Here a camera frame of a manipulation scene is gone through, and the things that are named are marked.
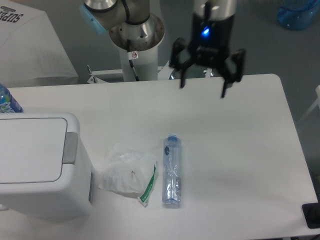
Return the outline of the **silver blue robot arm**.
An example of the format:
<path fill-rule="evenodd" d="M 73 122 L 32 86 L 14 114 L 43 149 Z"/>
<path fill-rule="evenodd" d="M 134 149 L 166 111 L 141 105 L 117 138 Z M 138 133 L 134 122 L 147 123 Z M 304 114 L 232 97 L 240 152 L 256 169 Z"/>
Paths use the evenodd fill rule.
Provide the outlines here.
<path fill-rule="evenodd" d="M 234 0 L 195 1 L 190 41 L 177 38 L 168 62 L 179 74 L 181 87 L 193 65 L 217 70 L 224 80 L 223 91 L 242 80 L 246 52 L 229 48 L 236 5 Z M 124 81 L 158 79 L 158 47 L 165 26 L 151 13 L 148 0 L 86 0 L 80 12 L 94 31 L 109 33 L 119 50 Z"/>

